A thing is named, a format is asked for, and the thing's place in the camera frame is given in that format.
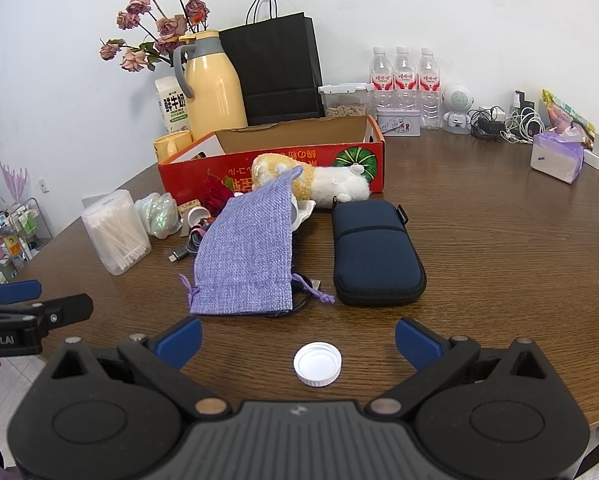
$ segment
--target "red and white label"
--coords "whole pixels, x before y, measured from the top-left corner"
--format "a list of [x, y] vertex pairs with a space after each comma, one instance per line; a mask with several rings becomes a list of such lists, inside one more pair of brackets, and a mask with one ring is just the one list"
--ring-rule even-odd
[[393, 76], [378, 74], [373, 76], [372, 84], [375, 90], [392, 90], [393, 89]]
[[435, 77], [434, 75], [420, 75], [419, 82], [420, 90], [429, 90], [432, 92], [439, 90], [439, 77]]
[[400, 72], [395, 75], [395, 89], [413, 90], [417, 86], [417, 79], [412, 72]]

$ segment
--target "orange and white stuffed animal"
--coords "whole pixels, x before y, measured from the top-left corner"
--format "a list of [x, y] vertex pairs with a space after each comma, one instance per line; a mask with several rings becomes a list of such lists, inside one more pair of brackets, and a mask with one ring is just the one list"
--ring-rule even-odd
[[371, 194], [368, 181], [361, 176], [364, 167], [360, 164], [343, 168], [314, 167], [280, 153], [263, 153], [255, 158], [250, 170], [252, 188], [262, 187], [295, 166], [304, 168], [293, 181], [293, 195], [297, 200], [314, 200], [317, 207], [330, 208], [333, 197], [337, 197], [338, 202], [351, 202], [366, 200]]

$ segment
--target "wooden table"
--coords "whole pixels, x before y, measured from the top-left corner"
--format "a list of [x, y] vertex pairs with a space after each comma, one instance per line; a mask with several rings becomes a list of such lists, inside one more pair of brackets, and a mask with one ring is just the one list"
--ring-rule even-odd
[[[411, 316], [443, 336], [466, 333], [483, 346], [506, 348], [518, 336], [537, 340], [591, 424], [599, 424], [599, 171], [584, 166], [569, 186], [529, 168], [530, 148], [442, 132], [390, 138], [384, 197], [401, 203], [428, 274], [428, 288], [399, 308], [311, 304], [296, 316], [207, 317], [204, 343], [184, 373], [237, 406], [243, 399], [356, 397], [366, 403], [412, 372], [395, 349], [393, 330]], [[163, 192], [156, 166], [125, 186], [135, 199]], [[100, 263], [80, 219], [20, 273], [36, 278], [42, 298], [86, 292], [92, 319], [54, 331], [48, 357], [68, 335], [112, 346], [148, 335], [186, 314], [186, 291], [172, 264], [182, 243], [151, 237], [153, 249], [122, 276]], [[294, 267], [334, 292], [330, 215], [301, 227]], [[304, 386], [293, 356], [311, 341], [342, 352], [332, 385]]]

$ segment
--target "yellow thermos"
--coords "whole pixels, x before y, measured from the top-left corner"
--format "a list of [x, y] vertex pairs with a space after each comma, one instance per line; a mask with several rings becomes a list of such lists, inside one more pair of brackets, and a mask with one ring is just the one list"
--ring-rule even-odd
[[[186, 97], [193, 140], [228, 128], [248, 126], [239, 77], [217, 30], [180, 36], [189, 42], [173, 54], [175, 75]], [[186, 55], [186, 71], [178, 61]]]

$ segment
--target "red cardboard box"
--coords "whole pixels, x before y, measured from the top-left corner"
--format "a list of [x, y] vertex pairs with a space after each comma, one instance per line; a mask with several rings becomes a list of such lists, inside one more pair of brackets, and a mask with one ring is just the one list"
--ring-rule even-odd
[[384, 137], [371, 116], [304, 119], [220, 130], [159, 165], [166, 191], [178, 204], [201, 199], [209, 174], [233, 191], [251, 190], [250, 167], [262, 153], [283, 153], [313, 166], [361, 161], [371, 192], [384, 190]]

